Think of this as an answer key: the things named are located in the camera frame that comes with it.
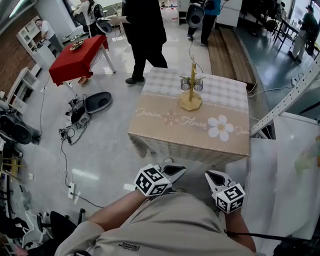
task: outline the white daisy print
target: white daisy print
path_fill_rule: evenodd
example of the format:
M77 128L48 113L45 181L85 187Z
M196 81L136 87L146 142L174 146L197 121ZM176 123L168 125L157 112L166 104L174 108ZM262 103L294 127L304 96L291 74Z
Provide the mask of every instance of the white daisy print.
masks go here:
M208 124L212 126L209 129L209 136L215 138L220 135L220 139L223 142L229 140L229 134L234 131L234 126L231 123L227 123L227 118L224 115L219 115L218 120L210 117L208 119Z

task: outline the white shirt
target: white shirt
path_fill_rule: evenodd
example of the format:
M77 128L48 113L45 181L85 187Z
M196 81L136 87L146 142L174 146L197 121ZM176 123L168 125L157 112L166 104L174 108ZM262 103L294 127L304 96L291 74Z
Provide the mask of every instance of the white shirt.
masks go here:
M75 11L76 14L83 13L83 16L85 18L85 23L87 26L93 24L95 21L91 19L91 15L88 15L88 9L89 9L89 1L85 1L83 4L80 5L80 7Z
M52 27L50 26L49 22L46 20L43 20L42 26L41 26L41 33L44 34L46 32L48 32L48 33L46 34L45 39L49 40L50 38L52 38L55 35L55 32L52 29Z

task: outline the black pants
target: black pants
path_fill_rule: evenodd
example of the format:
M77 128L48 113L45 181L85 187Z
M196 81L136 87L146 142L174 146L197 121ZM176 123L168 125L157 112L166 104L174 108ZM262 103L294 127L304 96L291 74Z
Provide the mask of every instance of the black pants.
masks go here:
M204 15L202 21L201 42L206 43L208 41L211 30L214 27L216 17L216 15ZM193 35L196 32L196 30L197 28L189 27L188 35Z
M132 77L134 79L142 79L146 66L146 60L148 60L152 66L156 68L168 68L165 57L162 55L161 45L150 45L147 47L141 47L140 45L132 45L133 57L134 57L134 70Z
M96 35L104 35L105 33L103 33L98 27L97 27L97 23L94 22L91 25L89 25L90 27L90 32L91 32L91 37L95 37Z

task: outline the small table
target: small table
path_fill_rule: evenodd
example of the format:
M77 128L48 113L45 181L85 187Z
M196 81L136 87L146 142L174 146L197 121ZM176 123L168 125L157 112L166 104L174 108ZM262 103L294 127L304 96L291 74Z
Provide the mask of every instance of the small table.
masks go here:
M85 39L81 47L76 50L70 50L70 47L71 45L68 45L64 48L49 69L52 81L57 86L64 84L76 95L72 86L66 81L81 77L90 78L93 75L91 67L95 64L94 60L100 51L109 63L112 72L116 72L109 54L106 51L106 49L109 49L106 36L97 35Z
M285 24L286 27L288 28L286 32L282 29L283 24ZM290 24L290 20L289 20L289 19L284 19L284 18L283 18L282 21L281 21L281 25L280 25L279 31L278 31L278 33L276 34L276 37L275 37L275 39L274 39L274 42L276 42L277 39L279 39L279 40L282 42L282 44L280 45L280 48L279 48L279 49L281 49L282 45L283 45L284 42L286 41L286 39L287 39L287 37L288 37L288 34L289 34L289 30L292 30L293 32L296 32L297 34L299 34L299 30L300 30L300 29L299 29L297 26ZM281 38L279 37L280 32L281 32L282 34L284 34L283 40L281 40Z
M178 104L181 77L190 74L157 68L151 72L134 111L128 135L138 155L147 149L166 155L223 166L250 156L249 107L244 82L211 74L199 91L202 105L186 111Z

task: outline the polished floor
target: polished floor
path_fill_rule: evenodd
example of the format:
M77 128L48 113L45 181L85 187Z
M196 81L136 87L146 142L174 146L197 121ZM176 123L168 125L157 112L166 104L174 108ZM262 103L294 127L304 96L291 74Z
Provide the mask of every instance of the polished floor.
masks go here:
M261 80L263 90L275 89L265 92L268 109L270 111L291 90L292 77L299 81L303 77L303 74L309 70L314 60L305 52L301 64L294 62L288 56L288 51L292 51L293 49L291 42L286 41L282 48L280 48L280 40L274 42L274 36L264 29L257 29L258 37L254 37L248 33L248 24L242 24L240 21L235 31L248 51ZM309 107L312 105L312 102L316 103L318 101L319 93L313 93L307 97L303 97L303 100L300 100L296 105L292 106L289 112L299 114L299 110Z
M163 46L163 55L168 67L189 71L191 42L187 39L187 26L166 23L165 28L167 43ZM80 97L83 94L92 95L100 92L102 88L112 94L113 103L108 109L92 115L85 133L75 145L70 146L67 141L63 143L63 151L67 157L67 177L75 183L75 194L80 192L81 197L99 206L106 206L128 193L127 189L133 184L141 167L149 163L160 163L167 157L154 154L140 159L127 135L133 109L143 84L129 86L125 83L125 78L131 77L133 72L134 58L126 37L118 36L119 31L108 35L110 57L117 70L115 74L111 72L102 56L92 69L94 79L99 85L91 82L82 87L77 83L77 79L71 82ZM194 37L191 54L195 56L203 72L210 74L208 49L200 46L200 32L197 31ZM144 70L146 78L151 67L147 63ZM84 208L89 216L98 208L82 199L68 198L64 179L66 160L63 154L58 166L61 148L58 130L66 127L68 120L64 113L69 109L68 101L73 95L64 85L57 87L53 84L48 71L42 71L38 78L40 86L28 99L23 120L28 125L40 129L40 110L44 96L41 89L46 85L41 119L42 138L39 145L21 146L24 152L23 164L26 168L20 172L20 176L23 187L31 194L30 209L35 214L57 211L76 220L80 208ZM75 131L73 141L80 132L81 130ZM178 181L177 186L185 188L189 193L210 204L211 193L204 176L208 166L187 160L179 160L179 163L185 165L188 172ZM34 176L33 180L29 179L29 174ZM16 216L25 219L21 193L14 180L11 187L14 189L13 208Z

